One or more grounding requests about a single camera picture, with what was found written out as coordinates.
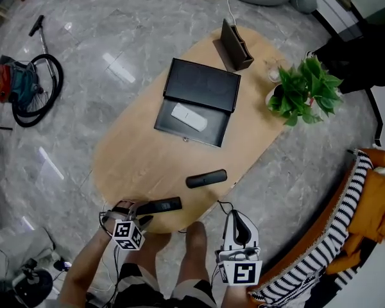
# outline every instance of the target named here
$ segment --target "gray marble floor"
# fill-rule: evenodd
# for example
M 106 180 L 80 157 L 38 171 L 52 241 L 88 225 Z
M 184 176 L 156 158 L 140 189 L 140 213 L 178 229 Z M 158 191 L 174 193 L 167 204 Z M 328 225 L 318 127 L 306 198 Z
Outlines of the gray marble floor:
M 313 17 L 288 4 L 268 8 L 230 0 L 230 5 L 239 25 L 262 33 L 294 64 L 329 38 Z M 46 16 L 49 51 L 63 65 L 65 85 L 54 108 L 33 128 L 16 126 L 11 106 L 0 104 L 0 124 L 14 126 L 12 132 L 0 131 L 0 224 L 18 227 L 16 221 L 24 216 L 44 225 L 60 254 L 73 259 L 98 228 L 103 205 L 91 174 L 96 143 L 172 57 L 230 16 L 227 0 L 26 0 L 12 6 L 11 20 L 0 28 L 0 56 L 31 60 L 41 53 L 39 38 L 28 36 L 40 14 Z M 114 71 L 116 65 L 133 79 Z M 280 135 L 225 198 L 259 226 L 264 261 L 319 204 L 345 149 L 372 143 L 376 122 L 368 98 L 356 92 L 343 100 L 337 114 L 324 123 L 299 124 Z M 225 216 L 214 207 L 202 219 L 212 273 Z M 158 258 L 158 278 L 166 295 L 176 282 L 183 240 L 182 234 L 173 234 Z M 113 271 L 110 247 L 105 262 Z M 110 285 L 102 265 L 94 284 L 101 289 Z M 218 278 L 214 284 L 220 300 L 224 287 Z M 92 291 L 101 298 L 111 294 Z

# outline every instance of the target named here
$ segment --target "vacuum hose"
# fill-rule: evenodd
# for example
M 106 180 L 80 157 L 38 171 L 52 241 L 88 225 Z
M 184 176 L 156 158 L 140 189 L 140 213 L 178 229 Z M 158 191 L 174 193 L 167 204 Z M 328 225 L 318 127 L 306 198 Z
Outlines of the vacuum hose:
M 53 63 L 53 65 L 57 69 L 58 73 L 58 80 L 55 75 L 51 77 L 53 81 L 53 90 L 51 92 L 50 98 L 48 102 L 40 109 L 34 111 L 34 112 L 27 112 L 23 111 L 19 108 L 17 103 L 13 103 L 12 110 L 13 110 L 13 116 L 15 121 L 19 126 L 22 126 L 23 128 L 29 128 L 31 126 L 35 126 L 37 123 L 41 121 L 41 119 L 47 114 L 47 112 L 51 109 L 53 106 L 56 98 L 61 93 L 62 87 L 63 87 L 63 81 L 64 81 L 64 74 L 62 66 L 60 65 L 60 62 L 52 55 L 50 54 L 41 54 L 37 57 L 35 57 L 31 63 L 35 64 L 38 60 L 45 59 L 48 60 L 50 63 Z M 30 122 L 24 122 L 20 120 L 20 117 L 35 117 L 36 118 Z

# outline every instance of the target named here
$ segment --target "open black box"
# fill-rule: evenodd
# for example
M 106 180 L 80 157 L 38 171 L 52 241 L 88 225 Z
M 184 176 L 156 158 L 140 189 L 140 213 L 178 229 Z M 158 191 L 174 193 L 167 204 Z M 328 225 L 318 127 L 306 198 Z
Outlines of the open black box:
M 221 147 L 240 80 L 238 74 L 173 58 L 154 128 Z M 205 117 L 206 129 L 199 132 L 171 116 L 177 103 Z

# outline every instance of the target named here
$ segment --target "hand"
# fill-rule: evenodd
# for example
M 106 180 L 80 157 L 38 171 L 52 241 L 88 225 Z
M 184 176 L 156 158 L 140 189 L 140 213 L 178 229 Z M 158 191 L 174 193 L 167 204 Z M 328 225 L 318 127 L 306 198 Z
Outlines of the hand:
M 129 209 L 134 203 L 131 202 L 131 201 L 120 201 L 118 204 L 117 204 L 117 207 L 121 207 L 121 208 L 125 208 L 125 209 Z M 112 219 L 112 218 L 109 218 L 105 224 L 104 224 L 104 227 L 112 234 L 113 231 L 114 231 L 114 226 L 116 225 L 116 220 L 115 219 Z

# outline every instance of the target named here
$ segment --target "oval table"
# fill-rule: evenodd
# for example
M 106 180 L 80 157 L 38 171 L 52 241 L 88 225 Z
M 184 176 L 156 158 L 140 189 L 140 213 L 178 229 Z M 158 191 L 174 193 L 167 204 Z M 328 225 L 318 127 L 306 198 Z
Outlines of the oval table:
M 222 200 L 283 129 L 284 120 L 267 109 L 265 97 L 275 86 L 268 80 L 268 63 L 284 57 L 256 31 L 240 26 L 237 29 L 254 62 L 238 72 L 241 82 L 237 104 L 221 148 L 186 142 L 154 129 L 169 69 L 123 111 L 97 145 L 94 181 L 110 204 L 123 198 L 181 198 L 182 210 L 154 214 L 150 232 L 174 232 L 196 221 L 216 200 Z M 180 58 L 225 69 L 213 44 L 220 33 L 221 29 L 213 31 Z M 195 189 L 185 184 L 188 176 L 218 169 L 227 171 L 227 181 Z

